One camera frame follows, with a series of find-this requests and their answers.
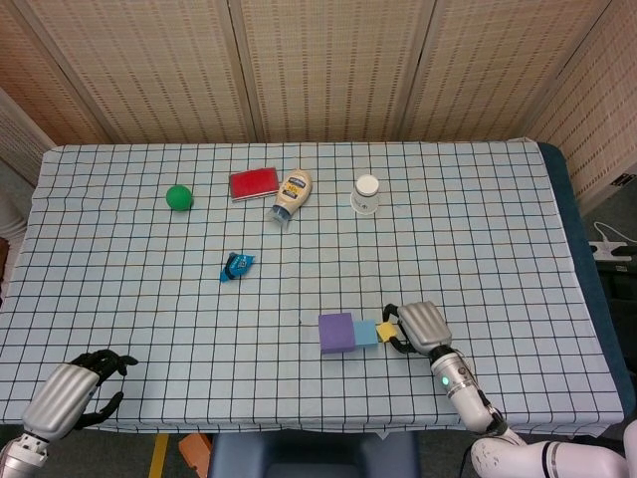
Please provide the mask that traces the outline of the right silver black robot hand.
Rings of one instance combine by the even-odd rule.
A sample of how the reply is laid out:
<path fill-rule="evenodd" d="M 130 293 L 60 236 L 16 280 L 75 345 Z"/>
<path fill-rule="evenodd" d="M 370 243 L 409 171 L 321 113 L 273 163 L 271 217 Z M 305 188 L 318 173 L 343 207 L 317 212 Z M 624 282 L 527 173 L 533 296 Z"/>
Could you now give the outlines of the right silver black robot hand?
<path fill-rule="evenodd" d="M 451 348 L 452 333 L 438 308 L 431 302 L 417 302 L 396 306 L 387 304 L 382 312 L 382 322 L 389 323 L 391 316 L 397 318 L 397 326 L 405 340 L 389 339 L 401 354 L 418 353 L 430 358 L 439 347 Z"/>

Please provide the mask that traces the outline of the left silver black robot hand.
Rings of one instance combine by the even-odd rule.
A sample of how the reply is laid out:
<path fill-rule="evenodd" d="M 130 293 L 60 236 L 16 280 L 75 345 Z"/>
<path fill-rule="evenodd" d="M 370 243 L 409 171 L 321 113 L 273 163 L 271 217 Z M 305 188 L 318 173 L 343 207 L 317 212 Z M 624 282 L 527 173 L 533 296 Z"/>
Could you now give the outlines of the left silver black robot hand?
<path fill-rule="evenodd" d="M 118 391 L 96 412 L 87 412 L 95 392 L 114 373 L 127 375 L 138 364 L 131 356 L 111 350 L 84 353 L 56 367 L 22 415 L 24 430 L 51 441 L 66 437 L 73 430 L 101 424 L 119 408 L 123 393 Z"/>

